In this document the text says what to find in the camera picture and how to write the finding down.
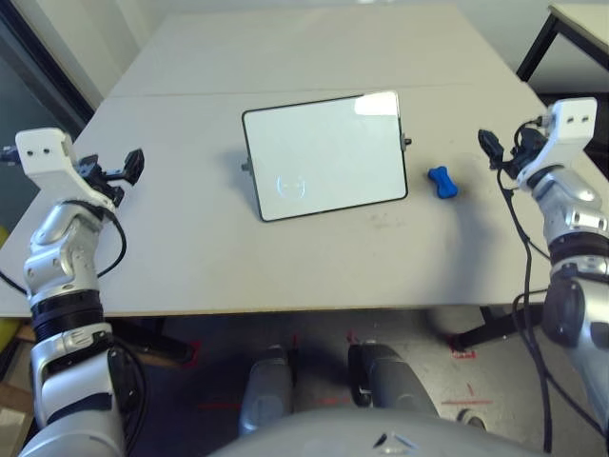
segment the yellow object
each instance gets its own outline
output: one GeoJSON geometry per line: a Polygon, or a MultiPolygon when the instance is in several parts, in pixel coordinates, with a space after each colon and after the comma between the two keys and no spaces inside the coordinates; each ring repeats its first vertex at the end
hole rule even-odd
{"type": "MultiPolygon", "coordinates": [[[[0,226],[0,247],[4,245],[7,238],[9,238],[9,232],[4,227],[0,226]]],[[[0,318],[0,352],[2,352],[10,342],[19,329],[19,326],[21,326],[19,319],[0,318]]]]}

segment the whiteboard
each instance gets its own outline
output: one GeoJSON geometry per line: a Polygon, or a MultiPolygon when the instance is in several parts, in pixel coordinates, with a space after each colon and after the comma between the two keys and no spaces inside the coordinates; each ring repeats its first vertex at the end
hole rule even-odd
{"type": "Polygon", "coordinates": [[[242,119],[264,221],[407,194],[393,91],[252,109],[242,119]]]}

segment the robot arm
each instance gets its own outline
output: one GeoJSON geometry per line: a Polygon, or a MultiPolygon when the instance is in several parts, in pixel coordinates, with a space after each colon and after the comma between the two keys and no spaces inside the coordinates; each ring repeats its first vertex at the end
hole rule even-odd
{"type": "Polygon", "coordinates": [[[514,158],[502,161],[497,138],[479,139],[491,169],[503,167],[530,191],[543,214],[543,235],[552,263],[542,328],[563,346],[580,373],[604,433],[609,427],[609,227],[599,194],[571,168],[572,157],[594,133],[593,98],[561,100],[523,129],[514,158]]]}
{"type": "MultiPolygon", "coordinates": [[[[115,220],[124,196],[108,181],[135,184],[144,155],[136,150],[123,170],[105,173],[96,156],[77,161],[61,130],[22,131],[16,143],[26,175],[61,199],[32,235],[24,266],[37,341],[31,366],[41,431],[20,455],[123,456],[123,418],[141,403],[143,383],[137,381],[132,354],[104,322],[93,259],[104,222],[115,220]]],[[[14,151],[7,152],[15,162],[14,151]]]]}

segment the blue plastic block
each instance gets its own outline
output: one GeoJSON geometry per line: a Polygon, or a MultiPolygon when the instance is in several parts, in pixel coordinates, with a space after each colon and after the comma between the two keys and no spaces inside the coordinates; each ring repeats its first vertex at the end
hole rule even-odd
{"type": "Polygon", "coordinates": [[[452,198],[459,193],[459,188],[451,181],[446,167],[429,169],[427,176],[436,183],[436,186],[438,187],[437,193],[440,198],[452,198]]]}

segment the black cable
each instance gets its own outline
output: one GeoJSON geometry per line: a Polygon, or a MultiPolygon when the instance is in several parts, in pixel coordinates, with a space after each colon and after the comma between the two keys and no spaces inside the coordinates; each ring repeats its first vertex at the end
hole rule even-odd
{"type": "Polygon", "coordinates": [[[501,171],[502,169],[497,170],[497,184],[500,187],[503,200],[505,200],[505,204],[507,205],[507,208],[510,212],[510,216],[512,217],[512,222],[516,227],[516,231],[518,232],[518,235],[522,240],[524,250],[526,251],[526,267],[524,271],[523,293],[524,324],[528,332],[529,344],[531,345],[532,349],[531,356],[533,358],[533,362],[535,363],[535,368],[537,369],[538,377],[540,379],[541,404],[543,407],[543,451],[550,453],[552,452],[552,408],[550,406],[550,394],[548,389],[548,381],[544,371],[544,363],[542,360],[541,353],[539,351],[537,340],[535,338],[535,333],[531,323],[531,312],[529,309],[529,289],[531,282],[531,265],[533,260],[531,248],[529,247],[530,240],[524,232],[524,229],[522,228],[521,223],[518,220],[516,212],[514,211],[514,206],[512,204],[512,196],[514,195],[514,191],[506,189],[501,182],[501,171]]]}
{"type": "Polygon", "coordinates": [[[127,237],[125,235],[123,227],[121,227],[121,223],[118,222],[118,218],[112,211],[106,208],[104,208],[104,214],[110,221],[112,221],[112,224],[114,224],[114,226],[116,227],[116,231],[118,231],[118,234],[121,237],[121,251],[119,252],[118,257],[116,257],[116,260],[114,260],[114,262],[112,262],[112,264],[108,268],[102,270],[97,275],[98,278],[101,278],[105,274],[110,273],[118,264],[121,263],[121,261],[125,257],[125,253],[127,252],[127,237]]]}
{"type": "Polygon", "coordinates": [[[520,138],[520,136],[521,136],[522,130],[523,130],[523,129],[524,129],[526,126],[531,126],[531,125],[533,125],[533,126],[537,126],[537,127],[539,127],[539,126],[541,126],[541,121],[542,121],[542,118],[541,118],[541,116],[540,116],[540,117],[537,117],[537,118],[535,118],[535,119],[528,120],[528,121],[523,122],[522,124],[520,124],[520,126],[519,126],[519,127],[516,129],[516,132],[514,133],[514,146],[515,146],[516,148],[519,148],[519,147],[521,146],[521,142],[520,142],[519,138],[520,138]]]}
{"type": "Polygon", "coordinates": [[[121,251],[119,252],[118,257],[116,257],[114,262],[112,262],[112,264],[108,268],[103,269],[100,273],[97,273],[97,277],[101,278],[105,274],[111,272],[118,264],[121,263],[121,261],[125,257],[125,253],[127,252],[127,237],[125,235],[125,231],[123,230],[121,223],[118,222],[116,215],[112,211],[110,211],[108,208],[96,207],[96,206],[92,205],[91,203],[86,202],[84,200],[67,200],[64,203],[67,203],[70,205],[77,205],[84,209],[88,209],[93,214],[95,214],[98,211],[102,211],[104,213],[104,215],[112,222],[112,224],[114,224],[114,226],[116,227],[116,230],[118,231],[118,234],[121,237],[121,251]]]}
{"type": "MultiPolygon", "coordinates": [[[[544,293],[544,292],[547,292],[547,290],[548,290],[547,288],[542,288],[539,290],[531,290],[531,291],[529,291],[529,295],[544,293]]],[[[521,300],[521,298],[523,296],[524,296],[524,294],[521,293],[512,302],[512,321],[514,322],[514,327],[516,327],[516,330],[518,331],[519,335],[521,336],[524,346],[529,351],[529,353],[531,355],[533,355],[532,354],[533,349],[531,348],[531,345],[530,345],[526,335],[524,334],[524,330],[522,329],[521,323],[519,322],[519,320],[517,318],[518,302],[521,300]]],[[[602,428],[597,423],[597,421],[595,421],[594,418],[592,416],[590,416],[580,405],[578,405],[578,403],[573,399],[573,397],[571,397],[566,392],[566,390],[554,378],[554,375],[552,375],[552,373],[548,369],[545,362],[543,364],[544,364],[545,376],[546,376],[548,382],[556,390],[556,392],[562,397],[562,399],[567,403],[567,405],[569,405],[581,417],[581,419],[583,419],[590,427],[592,427],[596,432],[600,433],[600,435],[602,436],[603,435],[602,428]]]]}
{"type": "Polygon", "coordinates": [[[2,278],[2,280],[7,283],[9,286],[11,286],[12,288],[14,288],[15,290],[17,290],[19,293],[22,293],[24,295],[27,295],[28,293],[26,292],[26,290],[24,288],[22,288],[21,286],[19,286],[17,283],[15,283],[12,279],[9,278],[9,276],[7,276],[6,274],[4,274],[2,271],[0,271],[0,278],[2,278]]]}
{"type": "Polygon", "coordinates": [[[543,249],[541,249],[539,246],[537,246],[535,243],[533,243],[531,240],[528,241],[529,245],[531,246],[531,248],[533,248],[534,250],[536,250],[538,252],[538,254],[545,258],[546,260],[551,260],[550,256],[548,254],[546,254],[545,252],[543,252],[543,249]]]}
{"type": "Polygon", "coordinates": [[[144,425],[144,420],[147,415],[147,403],[148,403],[148,397],[149,397],[147,378],[146,378],[146,372],[144,370],[144,366],[142,365],[142,362],[135,355],[135,353],[131,350],[131,348],[127,345],[127,343],[125,343],[123,340],[121,340],[117,336],[114,336],[113,338],[116,343],[116,346],[118,346],[119,348],[124,350],[125,353],[132,360],[133,365],[135,366],[136,371],[139,375],[138,377],[139,377],[141,392],[140,392],[140,401],[139,401],[139,405],[138,405],[138,410],[136,411],[135,426],[133,426],[133,431],[126,437],[127,453],[130,454],[133,451],[133,447],[135,446],[135,443],[137,442],[140,432],[142,431],[142,428],[144,425]]]}

